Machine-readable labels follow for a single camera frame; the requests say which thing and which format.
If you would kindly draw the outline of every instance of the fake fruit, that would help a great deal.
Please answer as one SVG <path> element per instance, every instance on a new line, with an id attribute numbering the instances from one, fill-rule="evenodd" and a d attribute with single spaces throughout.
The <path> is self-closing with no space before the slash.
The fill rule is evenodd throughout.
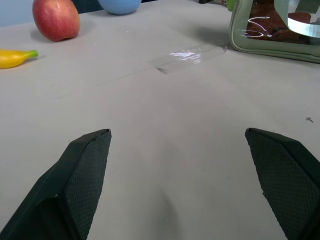
<path id="1" fill-rule="evenodd" d="M 0 49 L 0 69 L 13 68 L 22 64 L 26 59 L 37 57 L 38 52 L 32 51 L 15 51 Z"/>
<path id="2" fill-rule="evenodd" d="M 71 0 L 34 0 L 32 14 L 40 33 L 51 41 L 78 35 L 80 17 Z"/>

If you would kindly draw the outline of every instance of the banana stem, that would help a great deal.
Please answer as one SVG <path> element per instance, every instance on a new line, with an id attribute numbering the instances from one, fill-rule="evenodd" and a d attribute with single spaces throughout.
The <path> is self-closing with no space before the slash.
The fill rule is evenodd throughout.
<path id="1" fill-rule="evenodd" d="M 38 52 L 36 50 L 32 50 L 28 52 L 28 58 L 38 57 Z"/>

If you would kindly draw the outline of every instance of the gray wall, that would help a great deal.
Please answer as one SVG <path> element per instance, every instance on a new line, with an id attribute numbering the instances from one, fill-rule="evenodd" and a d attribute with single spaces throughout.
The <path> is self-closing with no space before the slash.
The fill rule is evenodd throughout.
<path id="1" fill-rule="evenodd" d="M 0 27 L 33 22 L 33 0 L 0 0 Z"/>

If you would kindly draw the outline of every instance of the clear plastic bag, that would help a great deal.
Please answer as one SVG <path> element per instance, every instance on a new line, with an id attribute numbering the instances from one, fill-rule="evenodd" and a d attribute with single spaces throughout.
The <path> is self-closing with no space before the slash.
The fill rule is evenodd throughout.
<path id="1" fill-rule="evenodd" d="M 320 25 L 320 0 L 290 0 L 288 19 Z M 245 36 L 249 39 L 320 45 L 320 38 L 289 29 L 275 9 L 275 0 L 253 0 Z"/>

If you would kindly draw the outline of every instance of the bag handle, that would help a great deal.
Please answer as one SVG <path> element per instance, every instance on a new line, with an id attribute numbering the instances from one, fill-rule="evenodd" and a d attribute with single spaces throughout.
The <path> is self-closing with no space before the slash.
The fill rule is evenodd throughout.
<path id="1" fill-rule="evenodd" d="M 274 8 L 285 25 L 295 33 L 320 38 L 320 25 L 303 23 L 288 17 L 289 1 L 290 0 L 274 0 Z"/>

